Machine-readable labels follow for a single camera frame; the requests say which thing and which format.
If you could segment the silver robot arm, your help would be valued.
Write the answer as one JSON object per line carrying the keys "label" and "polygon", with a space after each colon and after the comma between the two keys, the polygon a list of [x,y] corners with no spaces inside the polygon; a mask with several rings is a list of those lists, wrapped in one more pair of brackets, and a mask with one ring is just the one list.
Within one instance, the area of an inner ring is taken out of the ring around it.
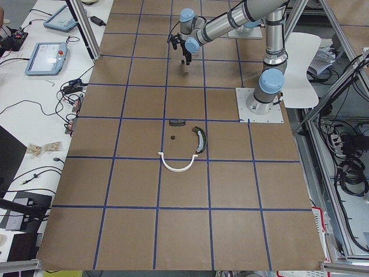
{"label": "silver robot arm", "polygon": [[263,70],[258,86],[246,100],[247,108],[256,115],[267,114],[274,105],[274,99],[285,83],[288,54],[285,49],[286,1],[241,1],[223,14],[207,20],[194,10],[185,8],[180,13],[180,31],[170,34],[167,42],[176,49],[181,47],[183,63],[189,65],[192,54],[200,47],[233,30],[249,32],[263,24],[266,44],[263,56]]}

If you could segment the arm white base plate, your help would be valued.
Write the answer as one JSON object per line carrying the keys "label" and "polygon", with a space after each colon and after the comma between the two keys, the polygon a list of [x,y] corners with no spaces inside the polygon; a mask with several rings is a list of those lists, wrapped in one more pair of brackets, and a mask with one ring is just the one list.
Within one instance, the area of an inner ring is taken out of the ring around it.
{"label": "arm white base plate", "polygon": [[278,97],[271,103],[254,98],[254,88],[235,88],[240,123],[284,123]]}
{"label": "arm white base plate", "polygon": [[260,22],[247,23],[228,32],[229,38],[234,39],[262,39]]}

